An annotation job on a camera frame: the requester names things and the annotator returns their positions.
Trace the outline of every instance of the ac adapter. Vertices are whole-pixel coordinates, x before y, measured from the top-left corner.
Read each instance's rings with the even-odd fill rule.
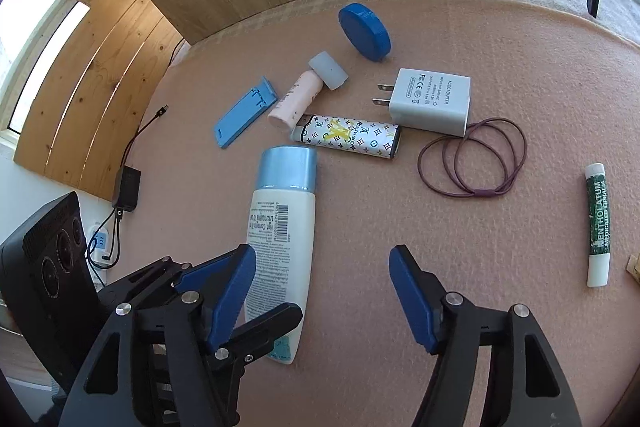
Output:
[[[378,84],[391,99],[374,98],[385,105],[393,123],[425,131],[465,136],[471,100],[471,78],[436,71],[402,68],[396,84]]]

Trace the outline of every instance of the blue gripper pad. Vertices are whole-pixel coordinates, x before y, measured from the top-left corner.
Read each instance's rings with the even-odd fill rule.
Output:
[[[438,343],[433,332],[433,309],[426,296],[420,290],[417,281],[403,258],[400,247],[395,247],[389,254],[389,275],[396,288],[398,299],[409,322],[411,332],[418,344],[422,344],[429,353],[434,354]]]
[[[273,105],[278,96],[269,81],[262,77],[260,84],[252,87],[246,95],[229,109],[225,116],[213,128],[213,134],[220,148],[224,149],[235,140],[242,131]]]
[[[234,250],[233,252],[223,255],[219,259],[214,259],[207,264],[196,267],[184,274],[180,283],[175,286],[179,293],[188,290],[199,290],[210,277],[217,274],[222,275],[232,265],[234,257],[240,256],[235,269],[225,279],[225,288],[222,290],[215,308],[212,309],[210,320],[206,320],[210,324],[210,331],[207,335],[207,349],[210,353],[215,351],[229,340],[231,333],[236,325],[236,320],[242,309],[242,303],[249,292],[249,287],[255,276],[255,250],[246,245],[244,251]]]

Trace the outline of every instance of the pink lip balm tube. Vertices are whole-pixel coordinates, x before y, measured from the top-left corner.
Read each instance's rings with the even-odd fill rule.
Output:
[[[326,84],[329,89],[340,87],[348,75],[327,52],[322,52],[309,61],[312,70],[305,71],[291,86],[289,92],[273,107],[267,120],[287,134],[305,114],[306,108],[314,101]]]

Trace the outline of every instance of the green label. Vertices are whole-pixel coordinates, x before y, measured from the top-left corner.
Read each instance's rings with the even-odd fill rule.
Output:
[[[609,195],[602,174],[587,179],[589,222],[591,229],[591,255],[610,253]]]

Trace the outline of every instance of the pink felt surface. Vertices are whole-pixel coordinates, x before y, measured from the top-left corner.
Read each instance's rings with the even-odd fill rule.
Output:
[[[389,280],[393,245],[406,243],[445,288],[477,305],[529,305],[572,387],[584,427],[600,425],[640,362],[640,287],[625,273],[640,245],[638,47],[551,10],[490,0],[371,2],[392,51],[382,64],[358,55],[337,10],[292,18],[221,42],[204,41],[170,68],[130,163],[142,170],[140,203],[122,224],[114,277],[163,255],[199,263],[245,240],[263,149],[287,142],[257,120],[226,150],[211,129],[262,74],[278,93],[327,50],[350,74],[312,104],[319,114],[388,121],[370,99],[399,68],[472,78],[471,120],[518,122],[529,158],[497,200],[450,200],[428,191],[415,160],[431,133],[405,130],[394,160],[318,150],[316,243],[298,356],[259,360],[242,379],[239,413],[251,426],[408,426],[434,358],[414,343]],[[586,287],[584,167],[607,168],[612,215],[609,285]],[[443,180],[439,154],[427,172]],[[463,172],[482,186],[499,165],[471,146]],[[488,350],[479,367],[486,373]],[[486,375],[478,378],[478,385]],[[483,397],[467,417],[476,425]]]

